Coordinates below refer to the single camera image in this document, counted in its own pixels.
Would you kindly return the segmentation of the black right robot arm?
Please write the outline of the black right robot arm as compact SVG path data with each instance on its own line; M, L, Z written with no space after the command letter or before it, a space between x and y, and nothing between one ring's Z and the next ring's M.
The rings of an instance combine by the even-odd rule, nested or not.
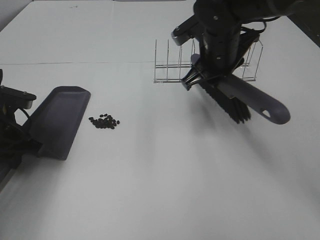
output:
M190 39L199 43L183 86L217 82L231 75L244 62L244 55L264 29L245 25L277 20L300 11L307 0L197 0L193 15L177 26L171 37L178 46Z

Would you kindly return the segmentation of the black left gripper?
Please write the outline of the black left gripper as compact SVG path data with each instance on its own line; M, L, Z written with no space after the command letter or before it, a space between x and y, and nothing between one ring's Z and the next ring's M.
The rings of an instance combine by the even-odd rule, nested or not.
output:
M23 125L16 121L17 110L27 117ZM31 136L31 126L31 116L24 108L3 101L0 103L0 162L9 169L17 169L23 155L39 154L43 144Z

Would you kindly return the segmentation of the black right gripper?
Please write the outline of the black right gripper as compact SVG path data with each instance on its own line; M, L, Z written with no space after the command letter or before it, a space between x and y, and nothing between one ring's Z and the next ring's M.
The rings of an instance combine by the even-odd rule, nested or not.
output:
M242 64L245 51L259 40L258 30L243 27L241 23L226 23L217 19L211 28L200 20L198 22L200 35L194 39L199 43L200 62L210 73L210 78L232 74ZM198 82L192 68L193 64L181 79L187 90Z

